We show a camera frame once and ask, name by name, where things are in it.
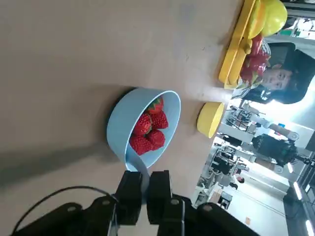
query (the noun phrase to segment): ceiling light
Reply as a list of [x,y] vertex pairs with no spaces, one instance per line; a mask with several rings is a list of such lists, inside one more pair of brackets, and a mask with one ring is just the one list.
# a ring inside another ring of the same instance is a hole
[[305,192],[308,192],[310,188],[311,188],[311,187],[310,187],[310,185],[309,185],[309,184],[308,184],[308,185],[306,185]]
[[289,172],[292,173],[293,172],[293,167],[292,167],[291,163],[288,163],[287,167],[289,169]]
[[309,220],[307,220],[305,222],[305,225],[306,225],[306,229],[307,229],[309,236],[314,236],[314,231],[313,231],[313,227],[312,227],[311,222]]
[[295,192],[296,192],[298,200],[301,200],[302,199],[302,194],[301,194],[301,190],[299,188],[299,185],[297,184],[297,182],[294,182],[293,186],[294,186],[294,189],[295,189]]

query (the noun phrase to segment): person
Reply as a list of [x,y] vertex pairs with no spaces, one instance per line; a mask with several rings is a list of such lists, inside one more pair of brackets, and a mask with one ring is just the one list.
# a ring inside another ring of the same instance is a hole
[[231,183],[229,184],[232,188],[235,188],[236,190],[238,189],[238,185],[236,184],[236,181],[238,181],[239,183],[245,182],[244,177],[242,177],[240,174],[241,174],[241,170],[237,169],[235,174],[232,175]]
[[271,55],[271,66],[254,81],[251,88],[236,91],[232,98],[263,104],[273,99],[284,104],[302,100],[315,74],[315,59],[296,50],[293,43],[267,44],[263,41],[262,49]]

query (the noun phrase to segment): yellow bowl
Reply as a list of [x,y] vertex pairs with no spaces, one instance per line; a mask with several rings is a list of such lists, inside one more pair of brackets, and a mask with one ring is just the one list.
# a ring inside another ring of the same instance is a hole
[[203,105],[197,121],[197,129],[200,133],[208,138],[211,138],[217,127],[224,110],[224,103],[221,102],[207,102]]
[[267,37],[275,34],[285,25],[287,10],[280,0],[263,0],[266,7],[266,20],[261,31],[262,36]]

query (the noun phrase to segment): bowl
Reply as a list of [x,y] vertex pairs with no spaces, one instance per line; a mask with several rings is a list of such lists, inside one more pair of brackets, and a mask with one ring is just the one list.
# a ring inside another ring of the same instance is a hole
[[264,4],[267,17],[261,34],[267,37],[278,32],[285,25],[287,10],[280,0],[264,0]]
[[[129,144],[129,138],[139,117],[158,97],[163,96],[163,111],[168,120],[168,128],[161,129],[165,135],[163,147],[139,156]],[[126,94],[115,106],[107,124],[107,142],[118,158],[130,171],[138,171],[134,160],[142,160],[146,168],[152,166],[169,145],[181,113],[179,95],[170,90],[136,88]]]
[[197,129],[200,133],[208,138],[211,138],[217,127],[224,110],[224,103],[221,102],[207,102],[203,105],[197,121]]

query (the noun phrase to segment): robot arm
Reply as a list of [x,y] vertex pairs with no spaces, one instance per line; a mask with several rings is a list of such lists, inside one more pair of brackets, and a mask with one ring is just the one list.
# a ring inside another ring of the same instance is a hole
[[144,201],[158,236],[258,236],[214,203],[195,209],[190,199],[173,194],[168,171],[152,173],[145,199],[141,181],[139,172],[125,171],[115,197],[97,198],[87,209],[64,204],[12,236],[117,236],[120,225],[136,225]]

